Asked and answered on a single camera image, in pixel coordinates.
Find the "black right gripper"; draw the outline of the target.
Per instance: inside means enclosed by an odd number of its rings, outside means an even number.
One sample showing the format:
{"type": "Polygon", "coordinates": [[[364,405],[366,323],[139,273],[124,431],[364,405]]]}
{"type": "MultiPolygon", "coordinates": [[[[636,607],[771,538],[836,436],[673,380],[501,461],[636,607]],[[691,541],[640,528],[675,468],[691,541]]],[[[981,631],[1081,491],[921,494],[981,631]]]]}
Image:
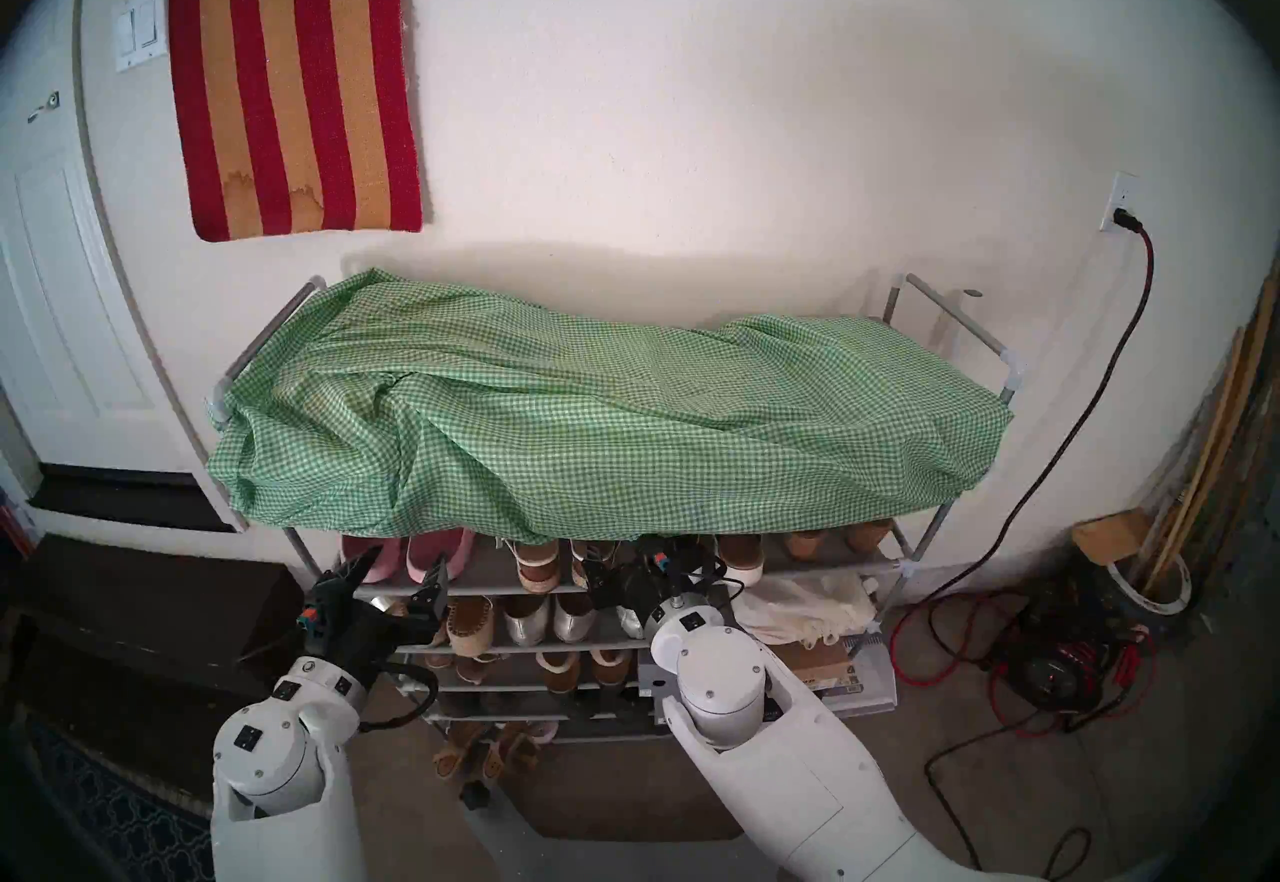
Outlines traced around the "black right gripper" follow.
{"type": "Polygon", "coordinates": [[[645,636],[684,614],[703,614],[700,626],[722,623],[721,608],[742,591],[704,536],[687,538],[687,557],[641,556],[618,565],[621,547],[588,544],[588,590],[598,591],[600,611],[634,613],[645,636]]]}

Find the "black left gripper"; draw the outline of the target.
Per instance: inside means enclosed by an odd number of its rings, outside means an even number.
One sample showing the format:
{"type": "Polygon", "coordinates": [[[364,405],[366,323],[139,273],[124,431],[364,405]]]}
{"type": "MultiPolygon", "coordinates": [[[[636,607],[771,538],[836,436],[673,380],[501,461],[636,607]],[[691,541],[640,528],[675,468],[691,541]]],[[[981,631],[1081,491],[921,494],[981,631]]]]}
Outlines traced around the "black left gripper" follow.
{"type": "Polygon", "coordinates": [[[397,663],[392,655],[408,644],[434,644],[445,630],[451,599],[447,559],[433,562],[407,600],[407,613],[397,616],[355,595],[381,550],[381,545],[371,545],[317,576],[300,616],[305,630],[301,653],[335,664],[364,690],[371,690],[383,673],[434,687],[434,676],[421,664],[397,663]]]}

